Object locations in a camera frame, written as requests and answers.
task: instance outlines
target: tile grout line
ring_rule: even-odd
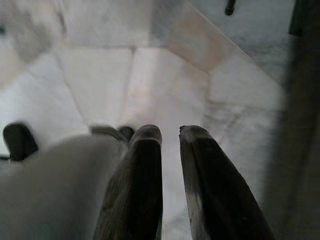
[[[60,21],[61,27],[62,27],[62,38],[66,39],[67,38],[67,23],[66,23],[66,3],[64,0],[58,0],[58,11],[57,11],[57,17]]]
[[[126,111],[127,106],[128,106],[130,81],[131,81],[132,73],[133,73],[133,69],[134,69],[135,55],[137,53],[137,47],[128,47],[127,49],[131,53],[131,59],[130,59],[130,67],[128,68],[128,73],[127,73],[127,77],[126,77],[126,86],[125,86],[126,95],[124,96],[124,99],[123,99],[123,102],[122,102],[123,111],[119,116],[118,122],[121,122],[121,120],[124,119],[125,111]]]
[[[209,101],[210,103],[213,103],[213,104],[245,107],[247,109],[261,110],[261,111],[266,111],[266,112],[281,112],[281,113],[285,113],[287,111],[287,109],[285,108],[286,105],[283,106],[284,109],[271,109],[271,108],[266,108],[266,107],[262,107],[262,106],[252,106],[252,105],[247,105],[247,104],[237,104],[237,103],[234,103],[234,102],[210,100],[208,98],[207,98],[207,101]]]
[[[73,100],[73,102],[74,102],[74,105],[75,105],[75,107],[76,107],[76,110],[78,111],[79,115],[81,116],[83,123],[84,123],[88,128],[90,128],[89,123],[87,122],[87,120],[86,120],[86,118],[85,118],[85,116],[84,116],[84,113],[81,111],[80,106],[79,106],[78,102],[76,101],[76,98],[75,98],[75,95],[74,95],[74,93],[73,93],[73,91],[72,91],[72,89],[71,89],[71,86],[69,85],[68,81],[66,80],[66,75],[65,75],[64,67],[63,67],[63,64],[62,64],[62,61],[61,61],[60,57],[57,55],[56,52],[53,52],[53,55],[54,55],[54,58],[55,58],[56,61],[57,61],[58,68],[59,68],[60,71],[61,71],[63,82],[64,82],[64,84],[66,85],[67,89],[68,89],[69,92],[70,92],[70,95],[71,95],[71,97],[72,97],[72,100]]]
[[[262,69],[260,67],[260,65],[252,58],[250,57],[247,53],[245,53],[234,41],[232,41],[229,37],[226,36],[226,34],[221,30],[221,28],[219,28],[217,25],[215,25],[209,18],[207,18],[202,12],[200,12],[191,2],[190,0],[186,0],[187,3],[199,14],[201,15],[208,23],[210,23],[211,25],[215,26],[216,29],[232,44],[234,45],[239,51],[241,51],[244,55],[246,55],[250,61],[255,64],[256,66],[259,67],[259,69],[262,70],[263,73],[265,73],[273,82],[275,82],[279,87],[281,87],[281,89],[283,89],[286,93],[288,92],[288,90],[281,85],[276,79],[274,79],[272,76],[269,75],[269,73],[267,73],[264,69]]]

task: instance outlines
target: floor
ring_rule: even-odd
[[[291,41],[283,32],[289,20],[282,12],[290,12],[292,5],[279,5],[277,34],[264,41],[277,50],[267,51],[260,45],[265,30],[255,35],[254,24],[247,33],[234,30],[240,29],[234,22],[245,26],[250,21],[249,10],[260,9],[261,1],[239,2],[226,21],[223,8],[218,14],[209,2],[0,2],[13,13],[0,11],[8,32],[0,50],[14,63],[11,71],[6,58],[0,58],[0,69],[8,72],[0,78],[0,129],[24,121],[46,149],[88,134],[93,124],[158,125],[163,137],[162,236],[191,239],[178,136],[182,125],[203,126],[247,181],[276,236],[282,237],[290,195],[286,186],[295,168],[277,161]],[[257,21],[266,20],[261,16]],[[0,153],[6,151],[0,141]],[[0,175],[10,176],[15,168],[23,165],[1,163]],[[283,176],[282,191],[271,180],[275,172]],[[270,206],[269,198],[278,201]]]

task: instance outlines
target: black object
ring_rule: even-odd
[[[227,16],[231,16],[235,11],[235,4],[236,0],[228,0],[228,3],[226,4],[224,13]]]
[[[38,151],[33,135],[23,123],[16,122],[7,125],[3,130],[3,138],[10,156],[2,157],[2,160],[11,159],[21,162]]]
[[[289,27],[289,34],[299,37],[302,36],[308,12],[307,4],[308,2],[305,0],[295,1],[292,19]]]
[[[194,240],[274,240],[243,177],[199,126],[180,128],[187,207]]]

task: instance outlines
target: white marble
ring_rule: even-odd
[[[145,47],[149,42],[152,0],[64,0],[69,43]]]
[[[190,106],[204,110],[209,93],[209,75],[186,63],[173,83],[171,94]]]
[[[47,52],[64,32],[57,0],[1,0],[0,23],[18,57],[27,63]]]
[[[209,80],[208,74],[165,49],[135,52],[122,120],[136,126],[155,124],[161,130],[164,225],[187,205],[179,131],[183,125],[202,124]]]
[[[121,122],[136,127],[152,124],[155,104],[166,96],[185,61],[160,48],[137,48],[132,62],[127,101]]]
[[[210,71],[236,46],[191,4],[182,0],[176,19],[167,29],[165,47],[201,70]]]
[[[237,1],[232,16],[225,15],[225,0],[190,2],[280,84],[287,82],[295,39],[288,30],[296,1]]]
[[[245,106],[207,101],[203,127],[220,143]]]
[[[65,81],[88,125],[118,127],[132,64],[129,48],[63,48]]]
[[[7,124],[22,121],[30,127],[40,149],[88,133],[57,59],[45,55],[29,70],[0,93],[0,132]],[[3,139],[0,153],[7,153]]]
[[[12,39],[0,38],[0,89],[4,88],[25,67],[13,48]]]
[[[169,222],[162,224],[162,240],[193,240],[188,209],[185,208]]]
[[[269,110],[281,110],[285,106],[283,87],[239,49],[215,66],[210,74],[209,99],[213,102]]]

